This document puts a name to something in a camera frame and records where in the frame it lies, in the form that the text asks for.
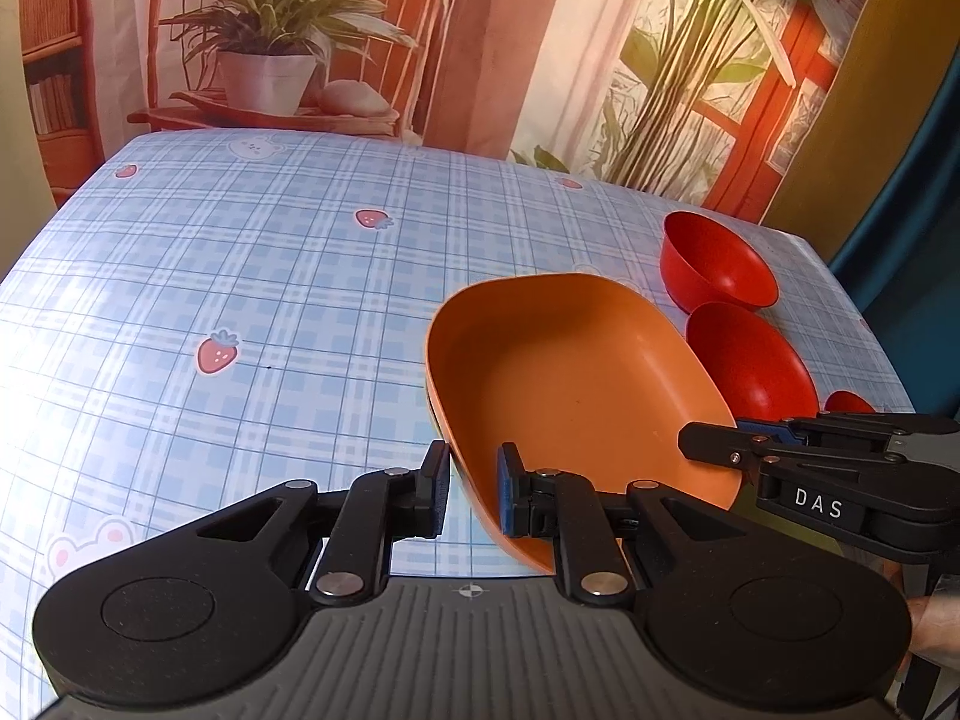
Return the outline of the right hand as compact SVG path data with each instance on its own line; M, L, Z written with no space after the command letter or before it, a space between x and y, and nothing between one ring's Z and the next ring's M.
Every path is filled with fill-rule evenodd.
M910 653L947 670L960 670L960 598L951 593L910 598Z

